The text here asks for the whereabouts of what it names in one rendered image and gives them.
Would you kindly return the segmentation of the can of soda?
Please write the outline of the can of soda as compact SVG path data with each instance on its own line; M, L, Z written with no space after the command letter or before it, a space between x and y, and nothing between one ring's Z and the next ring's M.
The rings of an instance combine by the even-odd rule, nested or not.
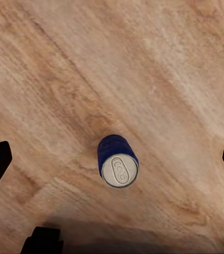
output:
M138 159L121 135L108 135L98 144L98 168L103 181L115 189L124 189L136 181Z

